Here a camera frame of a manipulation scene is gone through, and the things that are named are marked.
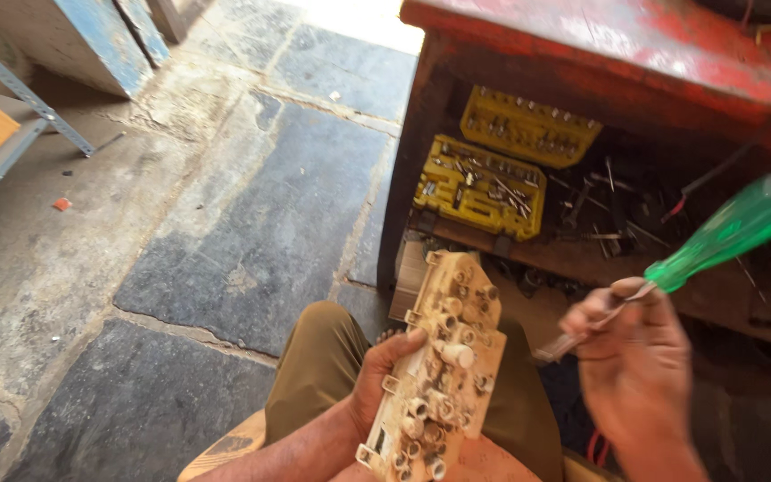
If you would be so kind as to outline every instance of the concrete floor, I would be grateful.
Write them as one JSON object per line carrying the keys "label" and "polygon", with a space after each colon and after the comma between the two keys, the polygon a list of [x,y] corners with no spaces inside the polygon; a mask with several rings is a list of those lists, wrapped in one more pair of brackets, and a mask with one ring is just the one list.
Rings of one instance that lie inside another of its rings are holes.
{"label": "concrete floor", "polygon": [[[127,135],[91,159],[42,136],[0,182],[0,480],[173,479],[263,407],[305,304],[380,332],[375,255],[422,39],[397,6],[215,0],[133,102],[38,77],[95,145]],[[771,370],[699,366],[711,472],[771,479],[755,456],[771,465]]]}

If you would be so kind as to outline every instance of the red workbench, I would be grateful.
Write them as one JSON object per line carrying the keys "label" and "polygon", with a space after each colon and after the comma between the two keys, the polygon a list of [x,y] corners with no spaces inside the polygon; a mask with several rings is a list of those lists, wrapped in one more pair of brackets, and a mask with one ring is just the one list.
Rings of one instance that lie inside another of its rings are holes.
{"label": "red workbench", "polygon": [[[427,151],[436,134],[453,131],[454,97],[465,85],[670,141],[715,164],[771,113],[771,33],[756,46],[738,21],[691,0],[404,0],[401,20],[426,37],[391,178],[380,289],[394,281]],[[771,131],[744,164],[749,177],[771,170]],[[413,213],[410,224],[417,221]],[[453,221],[437,220],[427,230],[493,251],[495,236]],[[596,286],[639,274],[654,259],[605,262],[579,250],[515,243],[508,257]],[[771,329],[747,323],[756,312],[752,294],[738,266],[726,264],[693,277],[675,303],[680,312],[771,341]]]}

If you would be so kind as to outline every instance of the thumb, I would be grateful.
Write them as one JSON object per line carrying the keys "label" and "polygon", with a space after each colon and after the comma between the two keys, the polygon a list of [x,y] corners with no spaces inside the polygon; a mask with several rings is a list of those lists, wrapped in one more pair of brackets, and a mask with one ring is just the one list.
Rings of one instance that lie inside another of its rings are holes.
{"label": "thumb", "polygon": [[402,357],[411,355],[427,341],[427,331],[423,328],[413,328],[409,333],[392,336],[365,354],[365,362],[361,369],[373,374],[386,375]]}
{"label": "thumb", "polygon": [[615,336],[620,341],[620,355],[625,366],[642,366],[647,361],[643,316],[644,307],[640,303],[627,303],[615,321]]}

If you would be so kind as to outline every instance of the person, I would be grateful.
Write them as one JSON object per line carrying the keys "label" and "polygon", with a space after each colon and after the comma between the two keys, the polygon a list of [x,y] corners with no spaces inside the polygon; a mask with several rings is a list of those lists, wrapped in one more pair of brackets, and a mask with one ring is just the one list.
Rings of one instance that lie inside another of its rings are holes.
{"label": "person", "polygon": [[[589,333],[576,349],[585,404],[633,482],[708,481],[689,431],[691,347],[668,295],[652,290],[604,329],[590,327],[644,282],[594,290],[560,321],[569,334]],[[482,437],[464,442],[445,480],[561,482],[558,429],[522,327],[503,319],[498,329],[508,341]],[[265,447],[196,480],[375,480],[356,449],[368,438],[384,377],[426,338],[415,329],[371,347],[339,305],[309,305],[278,361]]]}

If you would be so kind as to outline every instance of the screwdriver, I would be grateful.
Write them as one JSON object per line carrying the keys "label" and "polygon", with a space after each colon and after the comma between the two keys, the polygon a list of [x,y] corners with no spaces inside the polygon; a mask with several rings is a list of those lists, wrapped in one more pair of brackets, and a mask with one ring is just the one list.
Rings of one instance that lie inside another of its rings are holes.
{"label": "screwdriver", "polygon": [[[666,292],[679,289],[693,274],[736,258],[771,239],[771,174],[738,192],[668,258],[644,271],[647,279],[638,292],[620,303],[602,320],[592,324],[597,330],[614,318],[626,303],[640,299],[655,287]],[[534,351],[541,361],[558,361],[573,347],[588,338],[562,334],[557,340]]]}

